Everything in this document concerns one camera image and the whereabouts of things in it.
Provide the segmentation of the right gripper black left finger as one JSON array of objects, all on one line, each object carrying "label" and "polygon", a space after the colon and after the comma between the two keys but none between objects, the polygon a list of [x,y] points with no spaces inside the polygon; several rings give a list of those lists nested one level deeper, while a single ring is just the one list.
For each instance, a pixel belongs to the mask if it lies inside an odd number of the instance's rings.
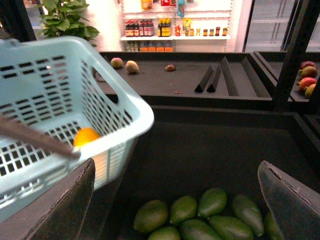
[{"label": "right gripper black left finger", "polygon": [[95,162],[78,168],[0,224],[2,240],[76,240],[94,191]]}]

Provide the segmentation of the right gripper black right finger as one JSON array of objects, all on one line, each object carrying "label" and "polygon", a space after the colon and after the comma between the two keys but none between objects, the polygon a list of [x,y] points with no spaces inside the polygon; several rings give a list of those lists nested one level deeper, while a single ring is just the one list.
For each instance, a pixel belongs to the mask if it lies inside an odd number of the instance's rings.
[{"label": "right gripper black right finger", "polygon": [[284,240],[320,238],[320,194],[268,161],[259,164],[258,182]]}]

